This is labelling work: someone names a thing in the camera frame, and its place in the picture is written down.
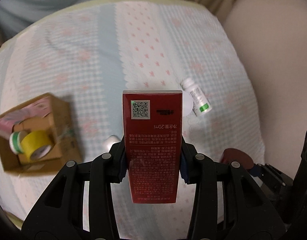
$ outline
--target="black mechanical part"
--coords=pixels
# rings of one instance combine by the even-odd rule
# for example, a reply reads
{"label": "black mechanical part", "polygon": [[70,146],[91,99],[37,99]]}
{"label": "black mechanical part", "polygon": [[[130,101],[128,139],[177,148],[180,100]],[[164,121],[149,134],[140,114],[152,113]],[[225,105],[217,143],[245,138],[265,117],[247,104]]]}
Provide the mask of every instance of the black mechanical part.
{"label": "black mechanical part", "polygon": [[[114,144],[109,153],[97,157],[93,162],[68,162],[30,211],[23,223],[22,235],[28,240],[123,240],[119,238],[117,230],[110,183],[121,182],[126,169],[124,140]],[[184,140],[180,170],[186,183],[196,183],[187,240],[307,239],[307,134],[302,164],[294,183],[268,164],[257,165],[254,170],[272,192],[272,199],[266,198],[237,161],[216,163],[197,153],[195,147]],[[90,181],[90,232],[82,227],[85,181]],[[223,184],[224,196],[224,222],[219,225],[217,181]],[[294,199],[299,196],[301,201],[295,202]],[[292,214],[293,222],[286,232],[279,214],[287,211]]]}

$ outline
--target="bed sheet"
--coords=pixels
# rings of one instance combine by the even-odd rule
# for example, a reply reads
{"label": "bed sheet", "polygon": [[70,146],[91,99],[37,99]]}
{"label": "bed sheet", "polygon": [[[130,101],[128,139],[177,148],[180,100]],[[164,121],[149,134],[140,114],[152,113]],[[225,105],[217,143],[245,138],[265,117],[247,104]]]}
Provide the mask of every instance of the bed sheet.
{"label": "bed sheet", "polygon": [[[234,147],[263,163],[258,107],[244,67],[217,19],[190,3],[120,1],[39,21],[0,50],[0,113],[45,92],[65,99],[90,161],[105,152],[102,142],[110,135],[123,136],[124,89],[180,89],[189,76],[213,109],[183,118],[186,142],[215,161]],[[3,208],[24,219],[53,176],[10,176],[0,163]],[[128,177],[111,189],[120,237],[186,237],[194,185],[180,179],[175,204],[133,204]],[[85,229],[87,193],[86,187]]]}

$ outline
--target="bottle cap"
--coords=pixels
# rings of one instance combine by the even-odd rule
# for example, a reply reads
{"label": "bottle cap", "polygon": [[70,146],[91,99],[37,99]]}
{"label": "bottle cap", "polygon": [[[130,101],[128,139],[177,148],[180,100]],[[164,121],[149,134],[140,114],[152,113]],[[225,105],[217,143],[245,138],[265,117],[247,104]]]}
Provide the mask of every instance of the bottle cap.
{"label": "bottle cap", "polygon": [[194,85],[195,82],[192,78],[186,78],[185,80],[183,80],[180,85],[182,86],[182,88],[185,90],[187,89],[188,87]]}
{"label": "bottle cap", "polygon": [[194,107],[193,98],[186,91],[182,91],[182,117],[191,113]]}

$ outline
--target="screw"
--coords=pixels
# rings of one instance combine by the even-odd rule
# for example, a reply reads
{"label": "screw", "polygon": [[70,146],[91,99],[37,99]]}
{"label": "screw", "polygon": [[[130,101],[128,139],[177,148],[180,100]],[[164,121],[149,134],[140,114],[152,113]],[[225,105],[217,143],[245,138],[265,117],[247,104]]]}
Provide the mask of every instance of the screw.
{"label": "screw", "polygon": [[111,157],[111,154],[110,153],[104,153],[103,155],[101,155],[101,157],[106,160],[106,159],[109,159]]}
{"label": "screw", "polygon": [[71,167],[74,166],[74,165],[75,165],[75,161],[68,161],[68,162],[66,163],[66,166],[69,167],[69,168],[71,168]]}
{"label": "screw", "polygon": [[240,163],[239,162],[232,162],[231,166],[233,166],[234,168],[239,168],[240,167]]}
{"label": "screw", "polygon": [[203,154],[201,154],[201,153],[198,153],[198,154],[196,154],[195,157],[196,157],[197,160],[200,160],[200,161],[201,161],[201,160],[203,160],[203,159],[205,158],[205,155],[203,155]]}

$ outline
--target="red box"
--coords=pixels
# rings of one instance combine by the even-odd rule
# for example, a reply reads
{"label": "red box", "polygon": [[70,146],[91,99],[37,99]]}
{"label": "red box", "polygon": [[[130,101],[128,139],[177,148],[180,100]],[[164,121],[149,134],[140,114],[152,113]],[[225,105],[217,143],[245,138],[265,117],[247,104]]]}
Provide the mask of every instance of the red box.
{"label": "red box", "polygon": [[122,105],[133,203],[175,203],[182,91],[124,91]]}

